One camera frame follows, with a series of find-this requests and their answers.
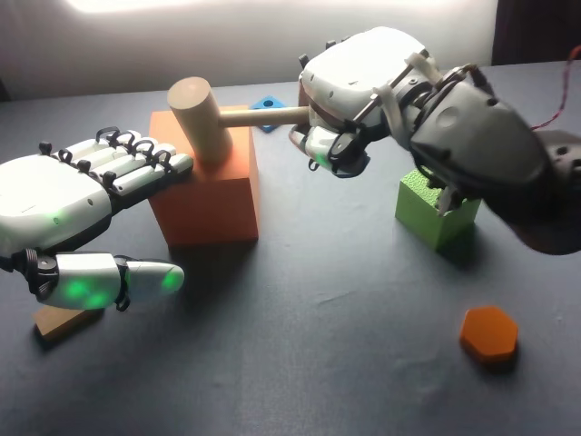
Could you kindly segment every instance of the green block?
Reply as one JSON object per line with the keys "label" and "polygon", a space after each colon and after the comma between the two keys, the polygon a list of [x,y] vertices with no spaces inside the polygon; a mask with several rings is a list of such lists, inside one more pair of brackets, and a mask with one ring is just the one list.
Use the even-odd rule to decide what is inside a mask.
{"label": "green block", "polygon": [[399,182],[396,218],[433,250],[439,250],[474,225],[480,200],[464,201],[455,211],[438,216],[441,189],[429,189],[428,179],[418,170]]}

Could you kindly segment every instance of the red cable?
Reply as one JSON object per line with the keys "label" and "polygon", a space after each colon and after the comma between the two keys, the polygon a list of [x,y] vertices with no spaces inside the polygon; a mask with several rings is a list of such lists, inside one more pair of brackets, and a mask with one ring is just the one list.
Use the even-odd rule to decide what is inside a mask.
{"label": "red cable", "polygon": [[575,61],[575,59],[579,55],[579,52],[581,52],[581,45],[578,45],[573,50],[571,50],[571,53],[569,54],[569,57],[566,60],[565,70],[563,70],[563,98],[561,99],[561,105],[559,106],[558,111],[556,111],[556,113],[550,120],[545,121],[542,124],[533,125],[530,128],[530,130],[536,130],[540,129],[541,127],[547,127],[549,124],[553,123],[559,117],[559,115],[561,115],[565,110],[566,97],[569,94],[569,76],[571,75],[571,64],[573,63],[573,61]]}

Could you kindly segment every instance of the orange hexagon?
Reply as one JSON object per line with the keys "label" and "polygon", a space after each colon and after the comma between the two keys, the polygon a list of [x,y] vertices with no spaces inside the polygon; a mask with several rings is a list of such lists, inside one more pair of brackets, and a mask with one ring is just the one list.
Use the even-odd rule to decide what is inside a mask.
{"label": "orange hexagon", "polygon": [[466,312],[460,343],[481,363],[510,360],[517,349],[518,326],[497,306],[483,306]]}

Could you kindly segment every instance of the tabletop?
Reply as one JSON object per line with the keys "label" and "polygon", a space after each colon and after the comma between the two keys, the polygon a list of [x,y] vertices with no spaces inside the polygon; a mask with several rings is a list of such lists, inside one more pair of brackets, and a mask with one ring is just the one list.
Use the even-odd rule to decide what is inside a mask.
{"label": "tabletop", "polygon": [[[500,99],[538,124],[558,106],[562,68],[486,73]],[[581,134],[580,73],[576,64],[555,122],[573,134]],[[297,99],[293,83],[214,92],[223,105]],[[151,112],[169,109],[165,96],[0,104],[0,161],[108,125],[147,134]],[[0,274],[0,434],[578,434],[579,255],[529,250],[485,206],[466,251],[433,253],[394,218],[399,179],[413,163],[393,140],[370,145],[367,170],[340,180],[309,171],[288,131],[254,130],[259,241],[174,255],[187,281],[172,297],[111,308],[46,347],[24,279]],[[147,202],[85,248],[171,258]],[[458,344],[466,309],[482,304],[519,325],[509,374],[481,371]]]}

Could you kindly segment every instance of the blue block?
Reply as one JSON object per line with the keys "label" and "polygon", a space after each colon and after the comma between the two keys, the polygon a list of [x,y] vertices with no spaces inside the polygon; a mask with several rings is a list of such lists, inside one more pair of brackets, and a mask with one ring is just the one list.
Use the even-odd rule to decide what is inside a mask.
{"label": "blue block", "polygon": [[[251,106],[251,109],[272,109],[275,107],[287,107],[284,103],[274,98],[272,95],[267,95],[258,103],[255,103]],[[259,127],[269,134],[274,129],[278,127],[278,125],[259,125]]]}

